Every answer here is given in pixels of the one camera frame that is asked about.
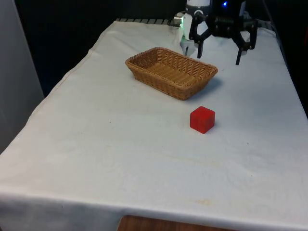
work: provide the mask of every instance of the red cube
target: red cube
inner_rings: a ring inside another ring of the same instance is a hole
[[[205,134],[215,124],[215,112],[199,107],[191,113],[191,128]]]

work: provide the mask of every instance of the cable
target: cable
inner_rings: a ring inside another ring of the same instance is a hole
[[[262,2],[263,2],[263,6],[264,6],[264,8],[265,8],[266,14],[268,15],[269,20],[271,21],[272,27],[273,27],[274,30],[275,30],[276,37],[277,37],[277,40],[278,40],[278,43],[279,43],[279,46],[280,46],[280,50],[281,50],[281,52],[282,52],[282,56],[283,56],[284,62],[286,63],[286,65],[287,65],[287,67],[288,67],[288,64],[287,64],[287,61],[286,61],[286,56],[285,56],[285,53],[284,53],[284,50],[283,50],[283,47],[282,47],[281,39],[280,39],[280,36],[279,36],[279,34],[278,34],[278,31],[277,31],[277,27],[275,26],[275,23],[274,23],[274,21],[273,21],[273,18],[272,18],[271,14],[270,14],[268,5],[266,4],[265,0],[262,0]]]

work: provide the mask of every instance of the white robot part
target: white robot part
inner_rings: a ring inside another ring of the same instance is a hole
[[[211,4],[211,0],[187,0],[187,5],[189,6],[209,6]]]

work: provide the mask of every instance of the white wall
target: white wall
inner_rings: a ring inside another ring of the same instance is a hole
[[[0,153],[43,99],[12,0],[0,0]]]

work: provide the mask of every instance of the white cloth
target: white cloth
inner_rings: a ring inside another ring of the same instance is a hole
[[[124,64],[152,47],[180,52],[177,39],[139,23],[102,33],[0,155],[3,231],[114,231],[127,214],[308,230],[308,122],[274,35],[259,30],[239,66],[235,44],[210,37],[202,60],[219,73],[187,101]],[[205,135],[189,126],[201,105],[216,111]]]

